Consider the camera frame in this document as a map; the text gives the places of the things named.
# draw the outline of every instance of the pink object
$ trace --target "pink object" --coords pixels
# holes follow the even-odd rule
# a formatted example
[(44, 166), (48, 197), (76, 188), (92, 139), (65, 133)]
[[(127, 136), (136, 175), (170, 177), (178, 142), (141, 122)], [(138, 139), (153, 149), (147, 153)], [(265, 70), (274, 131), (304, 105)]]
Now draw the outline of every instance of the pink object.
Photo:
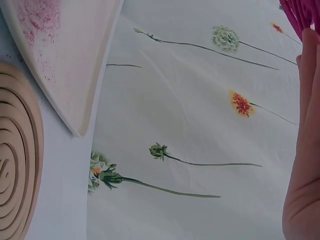
[(301, 41), (302, 31), (312, 24), (320, 34), (320, 0), (280, 0), (280, 4)]

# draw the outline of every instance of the thistle print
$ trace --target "thistle print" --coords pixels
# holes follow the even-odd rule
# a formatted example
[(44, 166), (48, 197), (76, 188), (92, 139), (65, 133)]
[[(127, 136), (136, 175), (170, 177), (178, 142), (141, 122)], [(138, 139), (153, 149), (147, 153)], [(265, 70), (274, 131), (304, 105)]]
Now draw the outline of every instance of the thistle print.
[(137, 34), (143, 34), (145, 36), (147, 36), (148, 38), (158, 42), (158, 43), (165, 43), (165, 44), (175, 44), (175, 45), (183, 45), (183, 46), (193, 46), (193, 47), (196, 47), (196, 48), (200, 48), (200, 49), (205, 49), (205, 50), (208, 50), (208, 51), (211, 51), (211, 52), (214, 52), (216, 54), (219, 54), (219, 55), (222, 55), (222, 56), (225, 56), (227, 58), (231, 58), (231, 59), (235, 59), (235, 60), (238, 60), (238, 61), (241, 61), (241, 62), (245, 62), (245, 63), (248, 63), (248, 64), (253, 64), (253, 65), (256, 65), (256, 66), (260, 66), (260, 67), (264, 67), (264, 68), (268, 68), (268, 69), (273, 69), (273, 70), (279, 70), (278, 68), (275, 68), (275, 67), (272, 67), (272, 66), (267, 66), (267, 65), (264, 65), (264, 64), (261, 64), (261, 63), (257, 63), (257, 62), (253, 62), (253, 61), (248, 61), (248, 60), (245, 60), (245, 59), (242, 59), (242, 58), (238, 58), (238, 57), (235, 57), (235, 56), (231, 56), (231, 55), (228, 55), (228, 54), (225, 54), (223, 52), (219, 52), (219, 51), (216, 51), (214, 49), (211, 49), (211, 48), (208, 48), (208, 47), (205, 47), (205, 46), (200, 46), (200, 45), (197, 45), (197, 44), (193, 44), (193, 43), (187, 43), (187, 42), (177, 42), (177, 41), (166, 41), (166, 40), (161, 40), (161, 39), (158, 39), (158, 38), (155, 38), (154, 35), (150, 35), (149, 33), (145, 33), (137, 28), (134, 28), (134, 31), (137, 33)]
[(256, 109), (255, 107), (257, 108), (260, 108), (260, 109), (263, 109), (285, 121), (287, 121), (288, 123), (291, 123), (293, 125), (296, 125), (296, 123), (288, 120), (288, 119), (285, 119), (284, 117), (274, 113), (273, 111), (270, 111), (268, 109), (265, 109), (264, 107), (260, 106), (260, 105), (257, 105), (253, 102), (250, 102), (248, 99), (246, 99), (244, 96), (240, 95), (239, 93), (235, 92), (235, 91), (232, 91), (232, 90), (229, 90), (229, 97), (230, 97), (230, 103), (231, 103), (231, 106), (232, 108), (236, 111), (236, 113), (242, 117), (245, 117), (245, 118), (249, 118), (251, 115), (254, 115), (256, 114)]
[(270, 25), (273, 27), (273, 29), (275, 29), (278, 33), (283, 34), (285, 36), (287, 36), (288, 38), (290, 38), (291, 40), (295, 41), (296, 43), (302, 45), (300, 42), (298, 42), (297, 40), (295, 40), (294, 38), (292, 38), (291, 36), (289, 36), (288, 34), (286, 34), (284, 32), (284, 30), (276, 23), (271, 22)]
[(262, 167), (261, 165), (253, 164), (253, 163), (223, 163), (223, 164), (205, 164), (205, 163), (193, 163), (193, 162), (187, 162), (183, 161), (179, 158), (171, 156), (167, 152), (167, 146), (166, 145), (160, 145), (159, 143), (155, 143), (149, 148), (150, 154), (154, 157), (154, 159), (161, 159), (162, 161), (165, 161), (165, 157), (178, 161), (180, 163), (193, 165), (193, 166), (256, 166), (256, 167)]
[(223, 25), (213, 27), (212, 42), (214, 45), (220, 47), (223, 51), (236, 51), (238, 50), (240, 44), (242, 44), (250, 48), (275, 56), (279, 59), (285, 60), (291, 64), (297, 65), (295, 62), (290, 61), (282, 56), (240, 41), (238, 34), (234, 30)]
[(91, 159), (90, 159), (88, 194), (92, 195), (94, 191), (100, 187), (101, 185), (100, 182), (103, 182), (110, 190), (118, 188), (116, 185), (119, 185), (122, 182), (130, 182), (130, 183), (142, 185), (148, 188), (156, 189), (156, 190), (167, 192), (174, 195), (190, 196), (190, 197), (197, 197), (197, 198), (220, 198), (221, 197), (218, 195), (205, 195), (205, 194), (178, 192), (178, 191), (173, 191), (166, 188), (154, 186), (134, 178), (121, 176), (119, 173), (116, 172), (116, 167), (117, 165), (110, 164), (109, 160), (102, 153), (93, 151), (91, 153)]

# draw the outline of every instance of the printed flower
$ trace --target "printed flower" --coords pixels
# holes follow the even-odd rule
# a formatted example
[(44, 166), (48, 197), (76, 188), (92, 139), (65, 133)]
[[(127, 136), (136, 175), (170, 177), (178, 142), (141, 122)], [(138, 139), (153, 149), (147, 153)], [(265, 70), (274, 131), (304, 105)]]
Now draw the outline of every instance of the printed flower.
[(232, 90), (229, 90), (229, 95), (232, 107), (240, 116), (249, 118), (256, 113), (254, 106), (245, 97)]
[[(156, 156), (159, 156), (159, 153), (157, 153), (156, 149), (159, 149), (159, 151), (162, 151), (163, 153), (166, 152), (166, 146), (160, 146), (159, 143), (153, 146), (154, 147), (154, 154)], [(91, 153), (91, 159), (97, 159), (99, 156), (103, 156), (103, 160), (107, 159), (103, 154), (98, 153), (98, 152), (92, 152)], [(142, 185), (151, 189), (156, 189), (159, 191), (167, 192), (170, 194), (175, 194), (175, 195), (180, 195), (180, 196), (190, 196), (190, 197), (197, 197), (197, 198), (220, 198), (221, 196), (217, 195), (207, 195), (207, 194), (195, 194), (195, 193), (187, 193), (187, 192), (179, 192), (179, 191), (173, 191), (169, 190), (166, 188), (162, 188), (159, 186), (154, 186), (145, 182), (142, 182), (140, 180), (130, 178), (130, 177), (124, 177), (121, 176), (119, 173), (116, 172), (116, 164), (110, 164), (106, 170), (102, 170), (100, 167), (96, 168), (90, 168), (91, 171), (93, 172), (94, 176), (90, 178), (89, 175), (89, 180), (90, 184), (88, 184), (88, 194), (91, 195), (94, 193), (96, 189), (99, 188), (100, 186), (100, 181), (102, 181), (110, 190), (118, 188), (115, 185), (121, 184), (122, 182), (129, 182), (129, 183), (134, 183), (137, 185)]]
[(238, 34), (226, 26), (215, 26), (213, 28), (212, 42), (222, 50), (236, 51), (239, 47)]
[[(222, 49), (236, 50), (240, 43), (245, 44), (243, 42), (240, 42), (238, 35), (234, 31), (230, 30), (229, 28), (227, 28), (225, 26), (220, 26), (220, 27), (216, 27), (215, 29), (216, 29), (215, 32), (217, 31), (217, 33), (215, 34), (215, 32), (213, 32), (212, 41), (213, 41), (214, 44), (219, 45)], [(235, 59), (235, 60), (238, 60), (238, 61), (242, 61), (242, 62), (247, 63), (247, 64), (253, 64), (253, 65), (264, 67), (264, 68), (268, 68), (268, 69), (279, 70), (278, 68), (275, 68), (275, 67), (272, 67), (272, 66), (267, 66), (267, 65), (264, 65), (264, 64), (261, 64), (261, 63), (258, 63), (258, 62), (248, 61), (248, 60), (245, 60), (245, 59), (241, 59), (239, 57), (231, 56), (231, 55), (225, 54), (223, 52), (208, 48), (206, 46), (200, 46), (200, 45), (193, 44), (193, 43), (188, 43), (188, 42), (162, 40), (162, 39), (156, 38), (153, 34), (145, 33), (145, 32), (143, 32), (143, 31), (141, 31), (141, 30), (139, 30), (137, 28), (134, 28), (134, 31), (137, 34), (143, 34), (143, 35), (147, 36), (148, 38), (156, 41), (157, 43), (192, 46), (192, 47), (205, 49), (207, 51), (214, 52), (214, 53), (222, 55), (222, 56), (224, 56), (226, 58), (231, 58), (231, 59)], [(257, 47), (253, 47), (253, 46), (251, 46), (249, 44), (246, 44), (246, 45), (248, 45), (248, 46), (250, 46), (252, 48), (261, 50), (261, 49), (259, 49)]]
[(165, 160), (165, 156), (169, 155), (169, 153), (166, 151), (167, 146), (163, 145), (161, 146), (159, 143), (155, 143), (155, 145), (152, 145), (149, 148), (150, 154), (154, 157), (154, 159), (162, 159), (162, 161)]
[(99, 174), (100, 174), (100, 172), (101, 172), (101, 167), (95, 167), (94, 169), (92, 169), (92, 174), (96, 177), (96, 178), (98, 178), (97, 176), (99, 176)]
[(140, 29), (138, 29), (138, 28), (133, 28), (133, 30), (137, 33), (137, 34), (143, 34), (144, 32), (143, 31), (141, 31)]
[(274, 22), (271, 22), (270, 24), (278, 33), (281, 33), (281, 34), (285, 33), (278, 24), (276, 24)]

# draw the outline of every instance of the pink speckled dish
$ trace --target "pink speckled dish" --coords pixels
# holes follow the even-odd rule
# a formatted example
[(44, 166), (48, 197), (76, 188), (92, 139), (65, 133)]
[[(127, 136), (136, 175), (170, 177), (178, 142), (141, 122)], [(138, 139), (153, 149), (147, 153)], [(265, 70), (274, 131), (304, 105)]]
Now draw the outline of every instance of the pink speckled dish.
[(320, 34), (320, 0), (280, 0), (280, 4), (301, 41), (302, 31), (312, 24)]
[(89, 126), (122, 4), (123, 0), (81, 4), (73, 0), (0, 1), (35, 80), (78, 137), (83, 137)]

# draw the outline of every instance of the white fabric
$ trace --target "white fabric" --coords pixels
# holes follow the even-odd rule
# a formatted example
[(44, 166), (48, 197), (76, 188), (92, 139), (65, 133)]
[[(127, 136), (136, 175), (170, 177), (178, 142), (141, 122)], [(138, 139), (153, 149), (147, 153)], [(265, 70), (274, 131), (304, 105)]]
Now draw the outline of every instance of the white fabric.
[[(302, 49), (288, 37), (299, 42), (278, 1), (124, 3), (108, 63), (142, 68), (106, 68), (92, 149), (117, 164), (124, 177), (221, 198), (179, 196), (132, 182), (110, 190), (100, 182), (88, 196), (88, 240), (284, 239), (282, 207), (299, 123), (297, 66), (244, 44), (237, 52), (222, 51), (212, 42), (213, 26), (220, 25), (234, 30), (240, 41), (293, 62)], [(134, 28), (279, 70), (195, 46), (156, 42)], [(249, 118), (240, 116), (229, 90), (262, 108), (255, 107)], [(263, 167), (162, 161), (149, 152), (155, 142), (186, 162)]]

